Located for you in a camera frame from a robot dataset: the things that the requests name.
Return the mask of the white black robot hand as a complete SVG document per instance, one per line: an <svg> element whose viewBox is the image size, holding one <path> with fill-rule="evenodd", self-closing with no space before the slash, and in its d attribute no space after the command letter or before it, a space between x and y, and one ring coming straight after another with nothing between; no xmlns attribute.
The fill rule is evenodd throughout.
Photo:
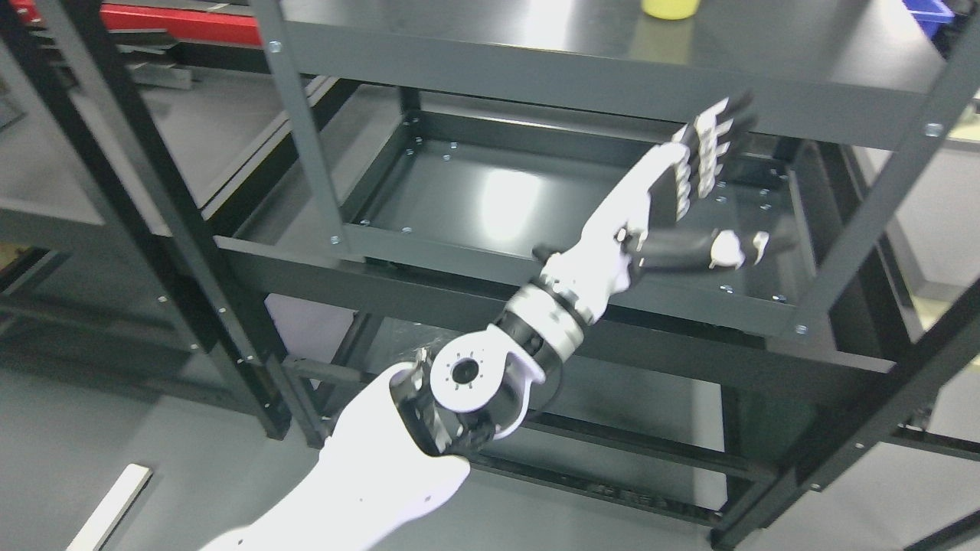
<svg viewBox="0 0 980 551"><path fill-rule="evenodd" d="M573 246L534 249L541 271L526 290L591 327L613 296L648 273L739 271L793 248L798 238L788 231L681 227L717 188L755 126L754 100L750 91L724 97L643 153L593 210Z"/></svg>

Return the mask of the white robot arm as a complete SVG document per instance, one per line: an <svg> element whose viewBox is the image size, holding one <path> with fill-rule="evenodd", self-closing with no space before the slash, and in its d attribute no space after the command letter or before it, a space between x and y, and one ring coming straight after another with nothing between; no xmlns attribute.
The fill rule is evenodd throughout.
<svg viewBox="0 0 980 551"><path fill-rule="evenodd" d="M605 313L609 293L542 275L482 331L378 374L340 412L311 471L207 550L370 550L449 501L486 445L526 419L545 383Z"/></svg>

